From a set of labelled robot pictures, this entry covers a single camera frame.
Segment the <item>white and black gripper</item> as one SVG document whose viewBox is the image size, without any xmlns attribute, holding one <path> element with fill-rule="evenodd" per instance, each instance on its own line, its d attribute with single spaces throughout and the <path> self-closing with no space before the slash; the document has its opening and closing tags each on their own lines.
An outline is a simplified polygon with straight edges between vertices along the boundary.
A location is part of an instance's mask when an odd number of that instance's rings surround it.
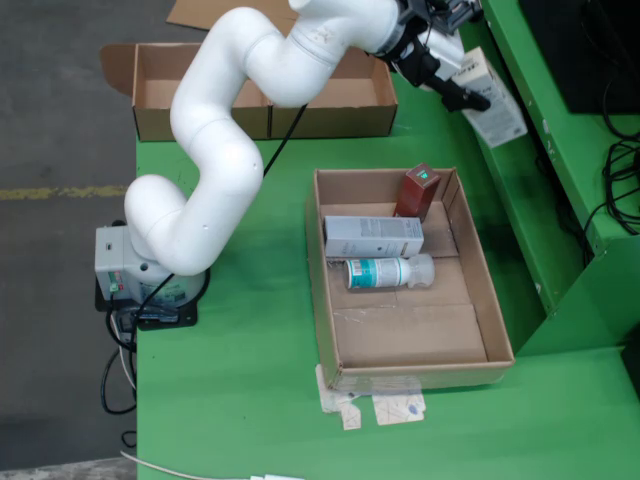
<svg viewBox="0 0 640 480">
<path fill-rule="evenodd" d="M 465 52 L 460 33 L 449 35 L 429 28 L 411 41 L 391 68 L 414 87 L 434 90 L 449 112 L 471 109 L 484 112 L 491 102 L 479 93 L 451 80 L 462 66 Z"/>
</svg>

